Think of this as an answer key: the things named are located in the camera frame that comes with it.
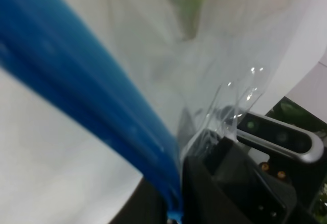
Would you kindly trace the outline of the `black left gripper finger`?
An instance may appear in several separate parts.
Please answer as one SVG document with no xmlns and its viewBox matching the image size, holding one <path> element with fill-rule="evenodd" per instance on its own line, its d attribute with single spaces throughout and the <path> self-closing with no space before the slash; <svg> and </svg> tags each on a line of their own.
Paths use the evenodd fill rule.
<svg viewBox="0 0 327 224">
<path fill-rule="evenodd" d="M 145 178 L 111 223 L 143 224 L 167 223 L 167 207 L 156 188 Z"/>
</svg>

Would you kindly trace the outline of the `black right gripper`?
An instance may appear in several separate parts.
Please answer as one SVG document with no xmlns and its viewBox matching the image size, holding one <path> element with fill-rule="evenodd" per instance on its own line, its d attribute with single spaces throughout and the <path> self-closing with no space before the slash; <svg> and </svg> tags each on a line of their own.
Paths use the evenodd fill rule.
<svg viewBox="0 0 327 224">
<path fill-rule="evenodd" d="M 294 187 L 221 139 L 205 157 L 183 163 L 183 223 L 316 223 Z"/>
</svg>

